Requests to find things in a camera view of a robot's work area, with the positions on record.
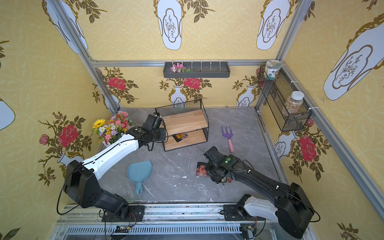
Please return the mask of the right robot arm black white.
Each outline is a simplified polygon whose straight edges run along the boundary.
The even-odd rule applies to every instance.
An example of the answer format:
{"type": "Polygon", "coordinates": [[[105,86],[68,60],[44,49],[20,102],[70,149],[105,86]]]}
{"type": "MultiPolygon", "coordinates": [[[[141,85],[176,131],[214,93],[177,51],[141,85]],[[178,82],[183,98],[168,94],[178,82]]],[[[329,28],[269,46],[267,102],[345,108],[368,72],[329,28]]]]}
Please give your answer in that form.
{"type": "Polygon", "coordinates": [[[275,181],[233,155],[204,153],[204,156],[209,160],[206,170],[213,182],[235,180],[257,191],[277,209],[274,215],[283,230],[296,239],[303,237],[317,212],[301,186],[275,181]]]}

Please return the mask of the shelf dark red bag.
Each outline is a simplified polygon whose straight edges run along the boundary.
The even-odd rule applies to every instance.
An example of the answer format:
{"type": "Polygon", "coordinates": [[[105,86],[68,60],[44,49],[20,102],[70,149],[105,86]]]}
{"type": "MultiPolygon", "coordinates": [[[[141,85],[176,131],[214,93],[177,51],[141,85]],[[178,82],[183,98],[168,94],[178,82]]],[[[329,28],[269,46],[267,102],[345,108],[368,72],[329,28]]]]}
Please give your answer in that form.
{"type": "Polygon", "coordinates": [[[203,163],[203,162],[197,163],[196,176],[197,177],[209,177],[209,174],[208,174],[207,169],[206,169],[206,163],[203,163]]]}

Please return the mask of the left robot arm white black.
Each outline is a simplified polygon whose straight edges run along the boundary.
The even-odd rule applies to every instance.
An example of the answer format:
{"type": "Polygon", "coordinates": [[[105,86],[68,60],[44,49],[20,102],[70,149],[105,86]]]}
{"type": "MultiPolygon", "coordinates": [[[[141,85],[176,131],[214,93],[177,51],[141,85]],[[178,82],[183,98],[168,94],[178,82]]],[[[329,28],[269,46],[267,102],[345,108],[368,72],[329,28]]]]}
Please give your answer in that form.
{"type": "Polygon", "coordinates": [[[149,143],[164,142],[166,129],[145,131],[131,128],[110,147],[82,162],[72,161],[67,166],[62,193],[67,194],[83,209],[97,207],[105,210],[120,221],[131,217],[129,203],[121,196],[101,188],[99,180],[115,164],[130,153],[149,143]]]}

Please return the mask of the black wire two-tier shelf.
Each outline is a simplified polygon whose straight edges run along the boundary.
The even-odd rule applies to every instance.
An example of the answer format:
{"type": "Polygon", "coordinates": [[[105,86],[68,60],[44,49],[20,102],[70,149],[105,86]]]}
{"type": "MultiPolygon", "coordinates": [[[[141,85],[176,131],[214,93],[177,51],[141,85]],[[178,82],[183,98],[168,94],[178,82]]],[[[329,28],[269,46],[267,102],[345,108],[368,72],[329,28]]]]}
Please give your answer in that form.
{"type": "Polygon", "coordinates": [[[208,141],[209,118],[203,100],[157,107],[155,113],[165,122],[167,138],[163,147],[166,152],[208,141]],[[187,133],[188,137],[177,143],[172,135],[179,133],[187,133]]]}

